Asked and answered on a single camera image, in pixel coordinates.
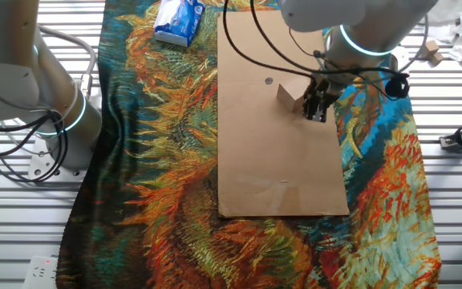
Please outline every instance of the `power outlet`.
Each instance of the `power outlet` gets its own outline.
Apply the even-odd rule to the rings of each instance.
[[[22,289],[56,289],[57,264],[57,258],[33,256]]]

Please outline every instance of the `colorful fabric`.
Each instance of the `colorful fabric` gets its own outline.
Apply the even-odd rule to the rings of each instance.
[[[350,217],[222,219],[222,0],[205,1],[188,49],[154,40],[158,2],[106,3],[103,131],[64,234],[59,289],[437,286],[440,257],[409,100],[350,87],[334,106]],[[258,1],[258,9],[271,6]]]

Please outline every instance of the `white cable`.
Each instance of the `white cable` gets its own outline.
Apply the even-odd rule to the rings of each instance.
[[[323,69],[324,68],[324,63],[322,62],[322,59],[317,58],[317,62],[318,62],[318,65],[320,65],[320,68]]]
[[[19,123],[16,119],[13,119],[12,121],[15,122],[15,124],[16,124],[17,126],[21,126],[21,125],[22,125],[22,124]],[[25,131],[27,131],[27,132],[30,132],[30,131],[31,131],[31,128],[24,128],[23,130],[25,130]],[[54,135],[54,136],[49,136],[48,139],[56,138],[56,137],[58,137],[58,136],[61,136],[62,133],[63,133],[63,128],[62,128],[62,130],[60,130],[60,134],[56,134],[56,135]],[[38,133],[35,133],[35,137],[38,137],[38,138],[41,139],[41,140],[45,140],[45,139],[46,139],[46,138],[44,138],[43,136],[41,136],[40,134],[38,134]]]
[[[422,45],[420,46],[420,49],[416,52],[416,55],[409,63],[407,63],[404,67],[400,68],[399,72],[403,72],[406,69],[408,69],[424,52],[425,50],[425,45],[427,44],[427,38],[429,36],[429,16],[426,14],[425,15],[425,30],[423,33],[423,42]]]
[[[92,48],[92,46],[88,45],[88,43],[84,42],[83,40],[81,40],[81,39],[79,39],[79,38],[77,38],[75,36],[65,34],[63,32],[56,31],[56,30],[53,30],[53,29],[49,29],[49,28],[46,28],[46,27],[44,27],[42,25],[38,25],[38,28],[43,33],[53,35],[53,36],[58,37],[60,39],[67,40],[70,43],[75,43],[75,44],[78,44],[81,47],[83,47],[88,52],[88,54],[90,55],[90,62],[88,63],[88,68],[87,68],[87,71],[85,73],[87,73],[89,75],[92,74],[92,72],[94,71],[95,62],[97,61],[97,56],[95,55],[95,51],[94,51],[94,48]]]

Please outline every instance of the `blue led ring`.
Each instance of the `blue led ring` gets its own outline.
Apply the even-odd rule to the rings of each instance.
[[[78,118],[71,125],[69,125],[68,127],[66,127],[63,130],[64,132],[68,131],[69,129],[74,128],[74,126],[77,125],[81,121],[81,119],[83,118],[83,114],[85,113],[85,108],[87,107],[87,100],[85,99],[84,96],[81,96],[81,98],[83,99],[83,107],[81,108],[81,113],[79,114]],[[37,132],[37,133],[40,134],[40,135],[43,135],[43,136],[56,136],[56,134],[57,134],[56,132]]]
[[[390,53],[393,52],[393,50],[395,49],[392,49],[390,51],[386,51],[386,52],[374,52],[374,51],[369,51],[369,50],[366,50],[362,47],[360,47],[358,44],[354,43],[354,41],[352,41],[352,39],[349,37],[349,35],[347,35],[347,33],[345,32],[345,27],[343,25],[340,25],[340,31],[342,32],[342,35],[343,35],[343,38],[349,43],[349,45],[351,45],[355,50],[365,54],[365,55],[369,55],[369,56],[385,56],[385,55],[389,55]]]

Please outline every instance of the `tissue box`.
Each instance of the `tissue box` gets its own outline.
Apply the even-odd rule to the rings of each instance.
[[[204,10],[201,0],[161,0],[154,23],[156,40],[190,46]]]

